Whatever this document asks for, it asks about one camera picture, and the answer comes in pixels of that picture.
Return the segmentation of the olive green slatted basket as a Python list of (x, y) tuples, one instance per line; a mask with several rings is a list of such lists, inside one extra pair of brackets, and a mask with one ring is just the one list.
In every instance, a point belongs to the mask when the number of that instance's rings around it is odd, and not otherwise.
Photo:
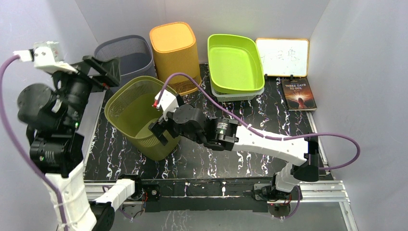
[(165, 131), (163, 135), (168, 143), (162, 145), (149, 130), (149, 125), (162, 116), (162, 111), (152, 105), (163, 84), (151, 76), (134, 78), (108, 100), (104, 109), (104, 115), (111, 125), (153, 161), (165, 159), (180, 141), (180, 137), (172, 138)]

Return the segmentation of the orange slatted plastic basket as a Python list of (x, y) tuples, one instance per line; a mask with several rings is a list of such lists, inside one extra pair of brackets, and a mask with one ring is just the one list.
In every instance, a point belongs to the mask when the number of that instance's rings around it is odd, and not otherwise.
[(165, 82), (174, 73), (185, 73), (201, 84), (196, 37), (189, 24), (173, 22), (156, 26), (149, 36), (160, 81)]

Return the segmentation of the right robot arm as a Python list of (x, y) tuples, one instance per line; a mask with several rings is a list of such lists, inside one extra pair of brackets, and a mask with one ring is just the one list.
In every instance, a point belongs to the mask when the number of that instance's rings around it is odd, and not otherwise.
[(207, 117), (189, 104), (164, 113), (149, 130), (162, 145), (168, 143), (164, 136), (168, 132), (173, 138), (182, 136), (214, 151), (253, 152), (286, 161), (269, 185), (254, 186), (257, 200), (284, 199), (300, 182), (319, 180), (319, 148), (314, 138), (270, 140), (273, 133), (247, 128), (235, 119)]

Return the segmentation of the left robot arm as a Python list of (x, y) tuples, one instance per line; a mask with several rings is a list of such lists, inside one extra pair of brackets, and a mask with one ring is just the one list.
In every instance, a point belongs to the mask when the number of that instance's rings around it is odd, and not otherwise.
[(18, 96), (18, 119), (27, 125), (31, 163), (40, 171), (60, 231), (108, 231), (116, 210), (144, 188), (136, 176), (121, 177), (103, 195), (89, 200), (83, 180), (84, 137), (78, 133), (88, 99), (120, 83), (120, 60), (84, 56), (68, 64), (52, 55), (32, 56), (35, 68), (51, 75), (54, 88), (32, 84)]

